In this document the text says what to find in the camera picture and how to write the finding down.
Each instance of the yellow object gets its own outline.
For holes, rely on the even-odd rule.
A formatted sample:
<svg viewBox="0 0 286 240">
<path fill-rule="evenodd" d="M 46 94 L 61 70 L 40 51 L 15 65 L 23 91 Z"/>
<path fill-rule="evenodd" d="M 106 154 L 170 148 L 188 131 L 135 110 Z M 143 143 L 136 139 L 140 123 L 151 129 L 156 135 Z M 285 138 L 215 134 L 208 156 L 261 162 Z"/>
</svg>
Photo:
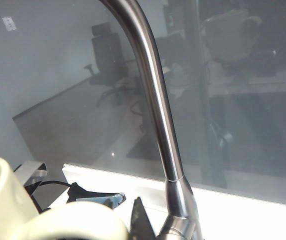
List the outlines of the yellow object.
<svg viewBox="0 0 286 240">
<path fill-rule="evenodd" d="M 72 202 L 39 215 L 9 164 L 0 158 L 0 240 L 80 238 L 127 240 L 128 230 L 110 208 Z"/>
</svg>

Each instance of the glass pane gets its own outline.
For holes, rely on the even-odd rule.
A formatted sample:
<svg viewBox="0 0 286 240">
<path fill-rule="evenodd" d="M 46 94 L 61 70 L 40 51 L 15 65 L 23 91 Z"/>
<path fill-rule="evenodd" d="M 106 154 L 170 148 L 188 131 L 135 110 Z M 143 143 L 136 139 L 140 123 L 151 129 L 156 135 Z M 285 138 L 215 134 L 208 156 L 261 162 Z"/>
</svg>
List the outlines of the glass pane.
<svg viewBox="0 0 286 240">
<path fill-rule="evenodd" d="M 286 204 L 286 1 L 138 2 L 191 185 Z M 0 6 L 17 27 L 0 21 L 0 156 L 46 162 L 55 180 L 64 163 L 164 180 L 135 56 L 109 11 Z"/>
</svg>

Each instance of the office chair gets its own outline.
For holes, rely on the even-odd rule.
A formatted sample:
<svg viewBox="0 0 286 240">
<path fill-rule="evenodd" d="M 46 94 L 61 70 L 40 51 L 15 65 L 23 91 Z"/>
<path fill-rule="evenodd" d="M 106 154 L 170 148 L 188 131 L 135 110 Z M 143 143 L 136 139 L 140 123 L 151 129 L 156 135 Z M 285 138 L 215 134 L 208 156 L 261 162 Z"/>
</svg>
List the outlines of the office chair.
<svg viewBox="0 0 286 240">
<path fill-rule="evenodd" d="M 94 73 L 92 64 L 85 66 L 84 69 L 89 70 L 92 75 L 89 83 L 112 87 L 101 94 L 96 107 L 99 107 L 101 101 L 110 95 L 115 95 L 116 103 L 119 105 L 122 102 L 119 93 L 132 89 L 125 86 L 116 87 L 119 80 L 128 76 L 128 67 L 123 57 L 119 35 L 111 32 L 108 22 L 92 26 L 92 33 L 94 56 L 99 73 Z"/>
</svg>

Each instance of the mug handle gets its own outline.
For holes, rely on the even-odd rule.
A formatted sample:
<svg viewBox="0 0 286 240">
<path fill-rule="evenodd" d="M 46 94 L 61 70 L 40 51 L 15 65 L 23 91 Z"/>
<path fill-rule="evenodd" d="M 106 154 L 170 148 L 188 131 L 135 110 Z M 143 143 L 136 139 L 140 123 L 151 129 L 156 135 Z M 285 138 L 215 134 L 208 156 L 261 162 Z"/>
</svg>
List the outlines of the mug handle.
<svg viewBox="0 0 286 240">
<path fill-rule="evenodd" d="M 13 240 L 127 240 L 128 230 L 110 208 L 95 202 L 71 202 L 34 217 L 20 227 Z"/>
</svg>

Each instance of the stainless steel faucet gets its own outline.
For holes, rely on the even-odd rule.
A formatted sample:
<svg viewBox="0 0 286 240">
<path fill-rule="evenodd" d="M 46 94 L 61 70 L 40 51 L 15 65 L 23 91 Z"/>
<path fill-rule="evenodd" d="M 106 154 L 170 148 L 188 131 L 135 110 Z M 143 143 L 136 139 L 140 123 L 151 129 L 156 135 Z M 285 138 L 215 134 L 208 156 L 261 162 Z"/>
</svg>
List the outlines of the stainless steel faucet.
<svg viewBox="0 0 286 240">
<path fill-rule="evenodd" d="M 136 0 L 100 0 L 115 16 L 133 48 L 165 174 L 168 217 L 158 240 L 202 240 L 197 204 L 184 176 L 169 98 L 155 38 Z"/>
</svg>

